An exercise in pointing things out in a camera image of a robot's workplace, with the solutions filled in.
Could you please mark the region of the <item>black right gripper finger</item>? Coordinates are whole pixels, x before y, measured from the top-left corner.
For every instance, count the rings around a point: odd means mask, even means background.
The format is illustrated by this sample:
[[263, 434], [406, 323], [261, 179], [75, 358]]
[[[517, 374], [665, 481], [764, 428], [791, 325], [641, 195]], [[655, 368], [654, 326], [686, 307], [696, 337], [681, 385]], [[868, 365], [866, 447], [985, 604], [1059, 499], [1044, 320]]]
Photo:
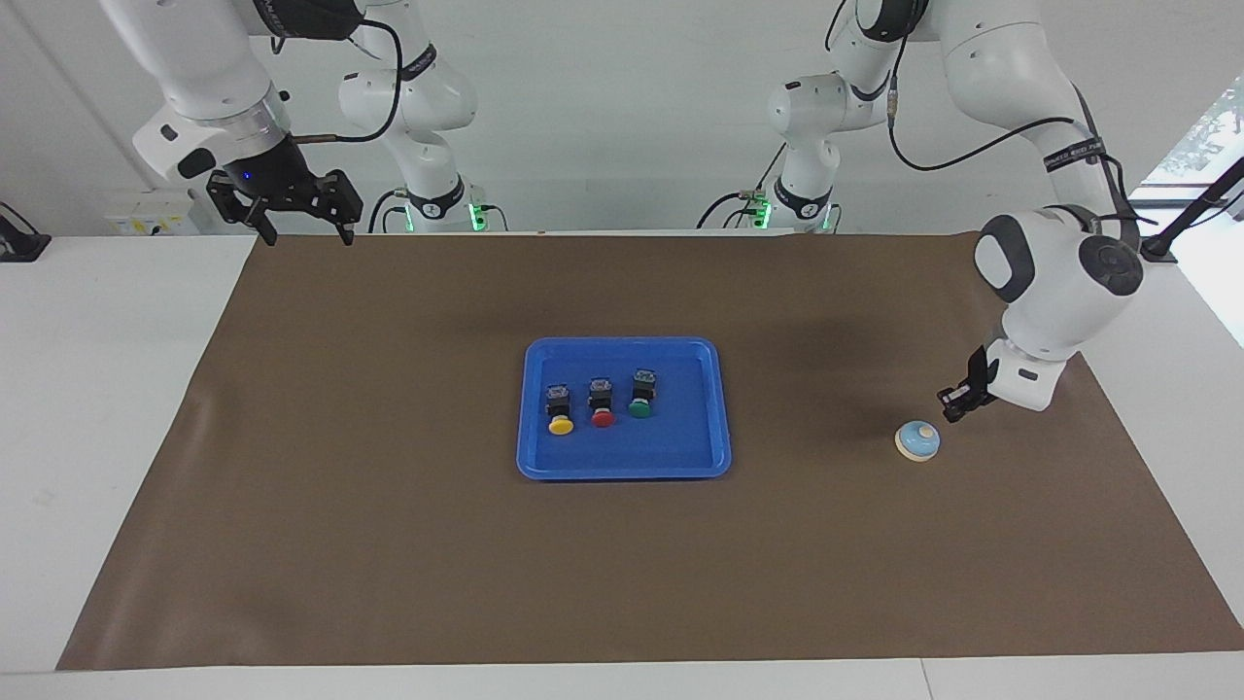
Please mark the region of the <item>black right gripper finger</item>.
[[355, 244], [363, 201], [345, 172], [328, 172], [313, 182], [313, 218], [333, 225], [345, 245]]
[[211, 173], [207, 193], [224, 223], [250, 228], [266, 245], [276, 244], [277, 230], [267, 219], [267, 196], [240, 195], [226, 173]]

